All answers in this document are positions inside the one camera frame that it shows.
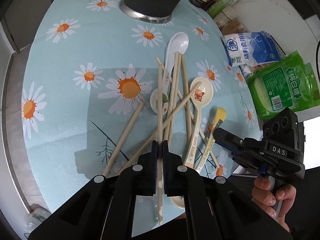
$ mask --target blue and white bag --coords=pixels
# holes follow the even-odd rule
[[[233,67],[255,67],[281,60],[275,44],[263,32],[230,34],[223,36],[222,41]]]

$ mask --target hand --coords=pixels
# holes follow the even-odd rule
[[[270,191],[271,182],[268,178],[257,177],[254,181],[254,188],[252,190],[252,201],[255,202],[263,211],[270,217],[274,218],[276,212],[272,206],[277,200],[283,200],[279,215],[276,221],[289,232],[288,225],[284,222],[284,217],[293,205],[296,197],[296,188],[290,184],[281,187],[274,196]]]

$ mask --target light blue tablecloth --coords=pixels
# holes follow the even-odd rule
[[[22,122],[28,158],[51,212],[104,171],[106,161],[140,101],[146,107],[117,157],[115,174],[156,129],[149,98],[157,87],[157,62],[177,32],[189,36],[185,53],[188,78],[204,76],[214,87],[202,111],[201,129],[220,106],[227,111],[223,127],[240,137],[260,138],[252,98],[238,68],[230,68],[220,31],[202,10],[181,0],[172,20],[156,25],[132,19],[119,0],[55,0],[32,44],[22,94]],[[175,117],[170,151],[188,148],[185,111]],[[204,150],[199,140],[199,149]],[[201,175],[228,177],[232,160],[220,146]],[[164,197],[164,222],[183,213]],[[138,197],[133,235],[157,225],[156,200]]]

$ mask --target camera lens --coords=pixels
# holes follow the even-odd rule
[[[279,123],[278,122],[274,122],[272,127],[271,127],[271,131],[273,134],[277,133],[279,130]]]
[[[286,127],[288,125],[288,118],[285,116],[281,121],[282,127]]]
[[[269,134],[270,134],[270,129],[267,128],[267,129],[264,131],[264,136],[265,136],[265,137],[268,137]]]

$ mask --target tiled floor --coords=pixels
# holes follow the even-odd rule
[[[4,131],[7,135],[9,152],[6,154],[10,155],[11,168],[14,169],[12,176],[20,185],[24,195],[22,199],[27,202],[25,205],[29,209],[32,204],[39,204],[47,208],[31,171],[21,122],[22,84],[29,51],[30,46],[19,54],[15,54],[9,74],[5,109],[6,131]]]

